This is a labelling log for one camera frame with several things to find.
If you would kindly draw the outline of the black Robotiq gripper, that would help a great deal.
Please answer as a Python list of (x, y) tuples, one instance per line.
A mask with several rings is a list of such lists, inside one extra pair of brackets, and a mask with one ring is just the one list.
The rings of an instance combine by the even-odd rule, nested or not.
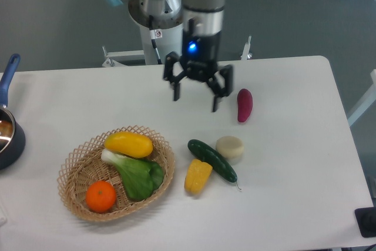
[[(213, 92), (212, 112), (218, 109), (220, 99), (228, 97), (233, 91), (233, 65), (220, 66), (217, 70), (217, 55), (219, 52), (221, 32), (210, 36), (196, 36), (183, 32), (182, 55), (170, 52), (166, 55), (163, 79), (170, 83), (173, 89), (173, 100), (180, 98), (180, 81), (188, 77), (194, 81), (205, 82)], [(174, 64), (179, 63), (181, 73), (173, 74)], [(217, 76), (223, 78), (221, 86)]]

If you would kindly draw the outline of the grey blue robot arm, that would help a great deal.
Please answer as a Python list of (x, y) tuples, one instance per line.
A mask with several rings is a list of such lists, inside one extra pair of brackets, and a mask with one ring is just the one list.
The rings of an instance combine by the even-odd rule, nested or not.
[(205, 83), (213, 93), (213, 107), (233, 91), (233, 67), (220, 67), (225, 0), (107, 0), (127, 5), (138, 25), (148, 65), (163, 65), (163, 79), (173, 98), (180, 97), (180, 81)]

